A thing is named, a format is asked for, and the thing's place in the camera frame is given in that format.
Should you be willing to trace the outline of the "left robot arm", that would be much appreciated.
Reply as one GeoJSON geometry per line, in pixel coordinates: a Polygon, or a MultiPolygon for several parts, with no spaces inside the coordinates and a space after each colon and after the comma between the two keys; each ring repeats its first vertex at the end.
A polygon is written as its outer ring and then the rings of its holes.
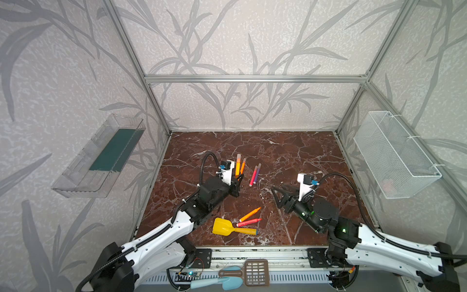
{"type": "Polygon", "coordinates": [[[90,284],[94,292],[132,292],[155,274],[186,264],[196,250],[187,235],[210,219],[228,196],[238,197],[242,180],[240,175],[227,184],[211,176],[175,208],[171,219],[122,246],[111,243],[104,248],[76,290],[90,284]]]}

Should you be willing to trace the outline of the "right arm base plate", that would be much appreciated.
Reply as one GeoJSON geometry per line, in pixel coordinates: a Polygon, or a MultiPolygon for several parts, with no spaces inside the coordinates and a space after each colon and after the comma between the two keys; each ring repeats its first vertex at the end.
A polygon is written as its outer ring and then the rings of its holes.
{"type": "Polygon", "coordinates": [[[327,247],[319,246],[307,248],[307,259],[311,268],[343,268],[344,265],[340,262],[332,262],[327,256],[327,247]]]}

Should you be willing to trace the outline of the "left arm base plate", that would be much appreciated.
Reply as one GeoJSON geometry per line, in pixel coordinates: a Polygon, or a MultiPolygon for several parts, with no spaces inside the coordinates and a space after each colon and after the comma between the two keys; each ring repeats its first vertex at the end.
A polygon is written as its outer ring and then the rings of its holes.
{"type": "Polygon", "coordinates": [[[206,269],[210,268],[212,261],[212,249],[201,248],[189,251],[182,260],[180,267],[206,269]]]}

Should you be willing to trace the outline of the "purple marker pen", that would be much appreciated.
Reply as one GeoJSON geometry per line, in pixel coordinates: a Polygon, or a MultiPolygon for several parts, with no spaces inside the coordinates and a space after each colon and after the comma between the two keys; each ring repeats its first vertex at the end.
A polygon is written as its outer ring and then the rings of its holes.
{"type": "Polygon", "coordinates": [[[257,168],[256,168],[256,172],[255,172],[255,176],[254,176],[254,184],[257,184],[257,181],[258,181],[258,178],[259,178],[260,169],[261,169],[261,163],[259,163],[258,166],[257,166],[257,168]]]}

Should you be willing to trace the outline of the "red marker pen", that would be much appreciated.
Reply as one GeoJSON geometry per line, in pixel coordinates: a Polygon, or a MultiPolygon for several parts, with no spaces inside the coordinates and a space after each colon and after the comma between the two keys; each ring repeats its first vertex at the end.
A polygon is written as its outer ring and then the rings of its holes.
{"type": "Polygon", "coordinates": [[[258,223],[260,221],[262,221],[262,219],[246,220],[246,221],[242,221],[242,222],[237,223],[236,227],[242,228],[242,227],[245,227],[245,226],[256,224],[256,223],[258,223]]]}

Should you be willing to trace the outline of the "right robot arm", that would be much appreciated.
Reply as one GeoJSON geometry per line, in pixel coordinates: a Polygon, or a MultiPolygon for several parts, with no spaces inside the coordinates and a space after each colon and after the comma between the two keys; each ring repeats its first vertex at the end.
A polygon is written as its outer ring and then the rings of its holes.
{"type": "Polygon", "coordinates": [[[296,214],[313,231],[326,234],[330,265],[370,266],[409,277],[431,292],[458,292],[456,264],[464,260],[442,242],[424,245],[389,236],[339,215],[323,198],[313,205],[299,201],[297,192],[273,187],[278,208],[296,214]]]}

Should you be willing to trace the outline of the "orange marker pen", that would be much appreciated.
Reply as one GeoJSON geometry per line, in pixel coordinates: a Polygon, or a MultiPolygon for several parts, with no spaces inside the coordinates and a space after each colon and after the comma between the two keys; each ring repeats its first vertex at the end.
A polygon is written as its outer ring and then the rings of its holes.
{"type": "Polygon", "coordinates": [[[244,174],[244,169],[245,169],[245,166],[246,166],[246,160],[247,158],[243,158],[243,161],[242,161],[242,165],[241,165],[241,168],[240,168],[240,174],[244,174]]]}
{"type": "Polygon", "coordinates": [[[236,163],[235,163],[235,176],[236,177],[240,176],[241,160],[242,160],[242,156],[241,156],[241,154],[238,154],[237,159],[236,159],[236,163]]]}
{"type": "Polygon", "coordinates": [[[258,211],[259,211],[260,209],[261,209],[261,208],[256,208],[256,209],[250,211],[248,214],[246,214],[245,216],[243,216],[243,217],[240,219],[240,222],[246,221],[247,219],[249,219],[250,217],[252,217],[252,216],[255,215],[256,213],[258,213],[258,211]]]}

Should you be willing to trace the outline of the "pink marker pen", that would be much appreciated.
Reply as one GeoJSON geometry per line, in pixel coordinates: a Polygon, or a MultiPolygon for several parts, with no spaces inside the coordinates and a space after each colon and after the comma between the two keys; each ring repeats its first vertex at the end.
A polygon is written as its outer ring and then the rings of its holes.
{"type": "Polygon", "coordinates": [[[258,166],[255,166],[252,177],[251,177],[250,182],[249,182],[250,187],[252,187],[256,182],[257,172],[258,172],[258,166]]]}

